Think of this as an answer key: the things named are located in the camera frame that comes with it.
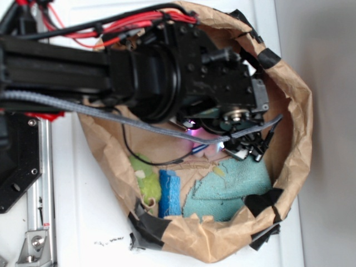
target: green cloth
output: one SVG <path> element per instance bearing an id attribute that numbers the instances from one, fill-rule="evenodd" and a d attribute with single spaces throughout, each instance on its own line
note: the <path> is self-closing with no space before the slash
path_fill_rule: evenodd
<path id="1" fill-rule="evenodd" d="M 264 161 L 229 159 L 218 167 L 225 175 L 210 172 L 195 182 L 183 207 L 184 217 L 197 213 L 200 219 L 212 215 L 215 221 L 229 221 L 244 205 L 245 196 L 263 195 L 272 189 Z"/>

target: bolt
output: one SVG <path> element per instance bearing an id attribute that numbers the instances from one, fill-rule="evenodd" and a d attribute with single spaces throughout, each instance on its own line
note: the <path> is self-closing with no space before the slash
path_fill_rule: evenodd
<path id="1" fill-rule="evenodd" d="M 179 31 L 180 31 L 181 34 L 186 34 L 188 32 L 188 30 L 187 30 L 187 28 L 185 26 L 181 26 L 179 28 Z"/>
<path id="2" fill-rule="evenodd" d="M 26 257 L 27 263 L 32 263 L 32 262 L 34 262 L 34 260 L 35 260 L 35 257 L 33 255 L 29 255 Z"/>
<path id="3" fill-rule="evenodd" d="M 189 63 L 189 64 L 187 65 L 187 70 L 189 70 L 190 72 L 193 72 L 193 71 L 195 70 L 194 64 Z"/>
<path id="4" fill-rule="evenodd" d="M 194 35 L 194 37 L 199 37 L 200 36 L 200 31 L 198 29 L 195 29 L 193 31 L 193 35 Z"/>
<path id="5" fill-rule="evenodd" d="M 34 120 L 34 119 L 31 119 L 31 120 L 28 121 L 28 125 L 30 125 L 31 127 L 36 126 L 37 125 L 37 121 Z"/>
<path id="6" fill-rule="evenodd" d="M 207 67 L 206 66 L 202 66 L 200 71 L 201 71 L 201 73 L 207 74 Z"/>
<path id="7" fill-rule="evenodd" d="M 40 248 L 43 246 L 45 243 L 45 239 L 39 235 L 36 235 L 34 238 L 32 238 L 32 246 L 34 248 Z"/>

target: black bracket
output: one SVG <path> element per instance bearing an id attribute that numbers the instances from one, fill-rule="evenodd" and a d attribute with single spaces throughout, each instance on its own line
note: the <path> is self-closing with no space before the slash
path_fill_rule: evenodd
<path id="1" fill-rule="evenodd" d="M 0 150 L 0 214 L 6 213 L 41 174 L 39 121 L 6 113 L 8 146 Z"/>

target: green fabric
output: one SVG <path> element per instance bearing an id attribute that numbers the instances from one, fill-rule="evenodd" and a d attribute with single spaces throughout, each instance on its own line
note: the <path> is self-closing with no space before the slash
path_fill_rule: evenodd
<path id="1" fill-rule="evenodd" d="M 243 161 L 224 160 L 218 166 L 224 172 L 208 173 L 196 181 L 187 195 L 183 216 L 197 213 L 214 216 L 215 221 L 229 221 L 244 205 L 248 195 L 263 195 L 272 189 L 264 161 L 256 162 L 252 157 Z"/>

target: black wire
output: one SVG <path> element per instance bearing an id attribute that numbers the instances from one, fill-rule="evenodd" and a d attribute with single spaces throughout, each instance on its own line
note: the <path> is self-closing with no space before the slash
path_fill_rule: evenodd
<path id="1" fill-rule="evenodd" d="M 122 115 L 121 111 L 115 107 L 112 107 L 113 110 L 115 110 L 119 115 Z M 161 163 L 154 163 L 154 162 L 149 162 L 149 161 L 146 161 L 142 158 L 140 158 L 139 156 L 137 156 L 130 148 L 130 146 L 128 145 L 128 142 L 127 142 L 127 138 L 126 138 L 126 130 L 125 130 L 125 125 L 124 124 L 121 124 L 121 127 L 122 127 L 122 135 L 123 135 L 123 142 L 125 143 L 125 146 L 127 148 L 127 150 L 130 152 L 130 154 L 132 156 L 134 156 L 136 159 L 138 159 L 139 161 L 145 163 L 145 164 L 148 164 L 148 165 L 151 165 L 151 166 L 163 166 L 163 165 L 169 165 L 169 164 L 178 164 L 178 163 L 182 163 L 183 162 L 183 159 L 185 159 L 186 157 L 190 156 L 192 154 L 192 151 L 190 151 L 189 153 L 187 153 L 186 155 L 184 156 L 181 156 L 179 157 L 178 159 L 175 159 L 175 160 L 171 160 L 171 161 L 167 161 L 167 162 L 161 162 Z"/>
<path id="2" fill-rule="evenodd" d="M 178 9 L 183 14 L 189 16 L 189 13 L 186 12 L 186 10 L 184 8 L 182 8 L 178 4 L 173 4 L 173 3 L 156 4 L 154 6 L 137 9 L 137 10 L 131 11 L 131 12 L 125 12 L 125 13 L 120 14 L 120 15 L 115 15 L 115 16 L 112 16 L 112 17 L 104 18 L 104 19 L 98 19 L 96 21 L 87 22 L 87 23 L 84 23 L 84 24 L 80 24 L 80 25 L 76 25 L 76 26 L 72 26 L 72 27 L 68 27 L 68 28 L 64 28 L 64 29 L 58 29 L 58 30 L 52 31 L 52 32 L 26 34 L 26 35 L 21 35 L 21 36 L 17 36 L 17 37 L 20 38 L 20 39 L 26 39 L 26 40 L 39 40 L 39 39 L 51 38 L 51 37 L 55 37 L 55 36 L 62 36 L 62 35 L 66 35 L 66 34 L 69 34 L 69 33 L 82 31 L 82 30 L 88 29 L 88 28 L 95 28 L 98 24 L 107 24 L 107 23 L 110 23 L 110 22 L 113 22 L 113 21 L 117 21 L 117 20 L 122 19 L 122 18 L 126 18 L 126 17 L 131 16 L 131 15 L 139 14 L 139 13 L 142 13 L 142 12 L 155 11 L 155 10 L 163 9 L 163 8 Z"/>

